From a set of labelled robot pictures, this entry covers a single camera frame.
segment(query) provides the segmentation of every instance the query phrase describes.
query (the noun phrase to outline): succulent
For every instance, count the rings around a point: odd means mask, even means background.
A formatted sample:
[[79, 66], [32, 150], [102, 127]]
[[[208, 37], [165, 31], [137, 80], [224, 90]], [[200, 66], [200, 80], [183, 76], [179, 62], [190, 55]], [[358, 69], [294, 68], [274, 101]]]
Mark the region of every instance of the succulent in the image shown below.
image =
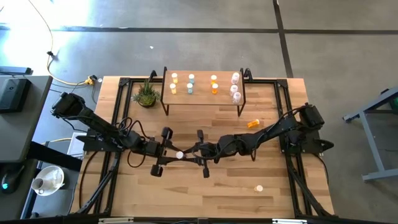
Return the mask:
[[145, 80], [144, 86], [139, 85], [138, 93], [132, 97], [132, 100], [140, 103], [143, 106], [153, 104], [155, 100], [160, 99], [160, 93], [154, 90], [154, 85]]

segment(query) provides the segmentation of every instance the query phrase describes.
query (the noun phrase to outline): plant pot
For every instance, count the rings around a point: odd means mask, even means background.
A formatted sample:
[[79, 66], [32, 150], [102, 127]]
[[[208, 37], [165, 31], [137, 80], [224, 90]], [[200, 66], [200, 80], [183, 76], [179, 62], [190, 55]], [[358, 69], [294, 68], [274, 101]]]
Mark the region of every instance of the plant pot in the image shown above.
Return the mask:
[[155, 103], [156, 103], [156, 100], [154, 100], [154, 102], [149, 105], [142, 105], [140, 102], [138, 102], [138, 104], [141, 105], [143, 108], [151, 108], [151, 107], [155, 106]]

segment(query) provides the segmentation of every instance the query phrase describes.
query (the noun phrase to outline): wooden tabletop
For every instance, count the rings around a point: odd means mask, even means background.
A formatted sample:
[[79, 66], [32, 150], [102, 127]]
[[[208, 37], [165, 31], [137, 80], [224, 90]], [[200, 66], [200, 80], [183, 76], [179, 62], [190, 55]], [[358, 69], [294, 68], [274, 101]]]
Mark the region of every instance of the wooden tabletop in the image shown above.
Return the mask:
[[[232, 103], [232, 96], [229, 95], [231, 89], [232, 74], [240, 74], [238, 92], [242, 94], [239, 103]], [[172, 94], [170, 84], [173, 83], [172, 74], [177, 74], [178, 83], [177, 93]], [[193, 94], [188, 94], [187, 84], [189, 74], [194, 74], [195, 83], [193, 84]], [[218, 93], [211, 93], [211, 76], [216, 75]], [[220, 71], [166, 71], [164, 80], [163, 103], [165, 105], [242, 105], [243, 104], [243, 75], [240, 71], [220, 72]]]
[[[120, 77], [104, 77], [95, 113], [111, 121]], [[293, 108], [308, 101], [304, 80], [288, 79]], [[154, 85], [161, 89], [161, 84]], [[133, 93], [138, 84], [133, 86]], [[174, 106], [173, 113], [164, 115], [162, 105], [145, 109], [131, 102], [129, 116], [139, 119], [147, 135], [161, 140], [164, 126], [173, 129], [173, 143], [187, 149], [197, 141], [197, 129], [202, 129], [205, 141], [217, 142], [225, 134], [253, 133], [278, 119], [274, 87], [267, 84], [246, 85], [246, 106], [240, 118], [231, 106]], [[260, 126], [248, 129], [246, 123], [260, 120]], [[81, 171], [86, 166], [85, 156]], [[87, 168], [83, 183], [83, 203], [98, 185], [104, 153], [99, 152]], [[317, 200], [333, 213], [328, 184], [322, 163], [313, 155], [303, 154], [307, 185]], [[137, 165], [141, 155], [133, 154], [131, 163]], [[250, 156], [223, 158], [218, 164], [209, 162], [210, 177], [203, 178], [202, 168], [187, 162], [176, 162], [164, 168], [162, 177], [150, 175], [154, 158], [147, 157], [139, 168], [127, 164], [127, 151], [122, 154], [112, 216], [118, 217], [229, 217], [229, 218], [293, 218], [292, 199], [284, 156], [277, 138], [267, 141], [257, 150], [257, 159]], [[72, 212], [78, 210], [80, 177], [75, 192]], [[254, 188], [262, 185], [262, 192]], [[108, 188], [104, 191], [103, 206]], [[303, 197], [298, 190], [300, 208]]]

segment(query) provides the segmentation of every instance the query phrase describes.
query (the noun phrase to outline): concrete floor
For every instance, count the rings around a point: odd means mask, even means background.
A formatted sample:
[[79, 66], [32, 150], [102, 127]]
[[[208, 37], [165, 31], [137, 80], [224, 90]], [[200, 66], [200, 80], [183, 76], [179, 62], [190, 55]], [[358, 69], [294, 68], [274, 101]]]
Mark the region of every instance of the concrete floor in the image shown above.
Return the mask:
[[[271, 0], [33, 2], [52, 27], [277, 28]], [[285, 29], [398, 29], [395, 0], [279, 0], [279, 4]], [[45, 75], [49, 33], [29, 5], [18, 9], [6, 6], [0, 12], [0, 22], [19, 25], [12, 31], [0, 30], [0, 65], [31, 67], [35, 75]], [[19, 13], [29, 17], [21, 20]], [[88, 75], [149, 75], [151, 70], [160, 73], [163, 66], [178, 70], [249, 67], [255, 77], [286, 77], [278, 34], [53, 34], [58, 61], [51, 71], [71, 82]], [[361, 175], [376, 171], [376, 165], [361, 124], [345, 124], [341, 117], [398, 84], [398, 35], [289, 34], [286, 39], [294, 77], [305, 79], [308, 98], [326, 122], [322, 138], [335, 143], [325, 153], [325, 162], [336, 214], [397, 222], [398, 178], [363, 183]], [[75, 93], [95, 108], [91, 87]], [[37, 142], [72, 135], [68, 124], [50, 115], [57, 98], [58, 93], [49, 93], [34, 136]]]

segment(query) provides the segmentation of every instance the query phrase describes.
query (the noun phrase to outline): paper plate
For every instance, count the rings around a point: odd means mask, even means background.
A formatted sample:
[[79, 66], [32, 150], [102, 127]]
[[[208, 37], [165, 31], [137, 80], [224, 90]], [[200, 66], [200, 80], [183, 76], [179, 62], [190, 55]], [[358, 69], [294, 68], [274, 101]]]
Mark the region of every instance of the paper plate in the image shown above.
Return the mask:
[[42, 169], [39, 174], [37, 174], [36, 178], [46, 179], [52, 182], [52, 185], [49, 189], [43, 190], [42, 194], [39, 193], [38, 190], [34, 190], [37, 195], [40, 196], [49, 196], [56, 192], [60, 187], [63, 186], [63, 179], [65, 175], [63, 174], [63, 170], [58, 166], [48, 166]]

